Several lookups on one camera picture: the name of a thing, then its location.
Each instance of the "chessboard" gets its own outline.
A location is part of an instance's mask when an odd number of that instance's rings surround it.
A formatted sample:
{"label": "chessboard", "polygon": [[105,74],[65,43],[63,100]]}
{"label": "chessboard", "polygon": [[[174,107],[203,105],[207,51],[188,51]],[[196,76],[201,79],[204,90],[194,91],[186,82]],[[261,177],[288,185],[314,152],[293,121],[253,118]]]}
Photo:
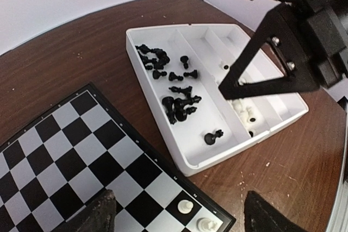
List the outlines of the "chessboard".
{"label": "chessboard", "polygon": [[0,147],[1,232],[50,232],[106,189],[117,201],[115,232],[224,232],[235,223],[92,84]]}

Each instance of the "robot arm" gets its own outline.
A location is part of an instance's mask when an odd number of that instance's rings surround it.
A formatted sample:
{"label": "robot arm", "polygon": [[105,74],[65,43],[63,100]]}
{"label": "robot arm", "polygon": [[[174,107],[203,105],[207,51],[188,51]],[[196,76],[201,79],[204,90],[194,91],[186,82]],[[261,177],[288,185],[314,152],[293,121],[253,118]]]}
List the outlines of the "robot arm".
{"label": "robot arm", "polygon": [[[348,77],[348,0],[278,1],[220,84],[225,99],[315,91]],[[240,85],[240,76],[265,43],[285,76]]]}

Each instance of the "white box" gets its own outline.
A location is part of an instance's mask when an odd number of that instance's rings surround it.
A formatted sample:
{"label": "white box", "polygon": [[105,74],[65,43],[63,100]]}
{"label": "white box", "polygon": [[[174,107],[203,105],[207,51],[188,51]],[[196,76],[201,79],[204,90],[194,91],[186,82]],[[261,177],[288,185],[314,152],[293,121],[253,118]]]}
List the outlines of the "white box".
{"label": "white box", "polygon": [[[214,166],[265,140],[284,129],[308,112],[308,107],[298,93],[243,99],[251,106],[257,118],[255,123],[244,124],[220,93],[218,86],[227,74],[224,65],[231,65],[249,41],[249,36],[235,24],[183,24],[135,28],[127,30],[127,52],[145,94],[152,114],[177,167],[191,176]],[[154,80],[152,71],[145,70],[135,46],[146,44],[149,48],[163,49],[171,61],[164,70],[183,75],[185,71],[199,71],[199,78],[168,81],[167,77]],[[180,57],[189,57],[185,70]],[[283,74],[276,65],[259,51],[242,77],[249,83]],[[184,98],[168,88],[193,87],[192,95],[202,97],[193,106],[198,110],[184,122],[171,125],[161,100],[166,96]],[[212,146],[206,145],[206,133],[221,129],[223,137]],[[249,131],[256,133],[253,137]]]}

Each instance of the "chessboard border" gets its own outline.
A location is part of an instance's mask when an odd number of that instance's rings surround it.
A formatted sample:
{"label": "chessboard border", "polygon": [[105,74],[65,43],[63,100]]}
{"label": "chessboard border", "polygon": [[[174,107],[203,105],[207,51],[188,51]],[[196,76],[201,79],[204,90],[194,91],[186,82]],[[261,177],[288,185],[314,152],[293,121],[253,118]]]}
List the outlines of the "chessboard border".
{"label": "chessboard border", "polygon": [[36,126],[46,117],[51,115],[57,109],[64,104],[72,101],[74,97],[81,95],[83,92],[88,91],[95,100],[107,111],[110,117],[122,128],[122,130],[144,151],[147,156],[153,161],[154,164],[158,165],[167,175],[169,175],[176,183],[178,183],[192,198],[200,202],[205,208],[213,212],[220,220],[223,221],[223,225],[220,227],[218,232],[228,232],[235,224],[236,219],[228,213],[225,209],[214,202],[208,197],[202,190],[200,190],[195,184],[193,184],[187,177],[185,177],[174,165],[167,163],[167,160],[148,142],[143,138],[138,131],[119,113],[119,111],[107,100],[107,98],[98,90],[93,84],[89,83],[83,86],[75,93],[64,98],[58,104],[52,106],[35,120],[31,121],[28,125],[18,131],[14,136],[7,140],[0,146],[0,153],[8,148],[12,143],[18,140],[27,129],[31,129]]}

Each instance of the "wooden table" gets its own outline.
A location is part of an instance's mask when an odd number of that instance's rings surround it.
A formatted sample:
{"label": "wooden table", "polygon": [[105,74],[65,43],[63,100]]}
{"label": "wooden table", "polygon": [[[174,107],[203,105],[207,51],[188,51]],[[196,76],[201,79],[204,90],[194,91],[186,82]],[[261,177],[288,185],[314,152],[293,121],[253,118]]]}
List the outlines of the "wooden table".
{"label": "wooden table", "polygon": [[[79,18],[2,55],[0,143],[91,81],[171,160],[128,59],[125,32],[179,23],[238,22],[201,0],[139,0]],[[232,231],[244,231],[248,190],[306,230],[325,230],[339,180],[345,113],[323,90],[303,98],[310,112],[295,124],[190,178],[237,218]]]}

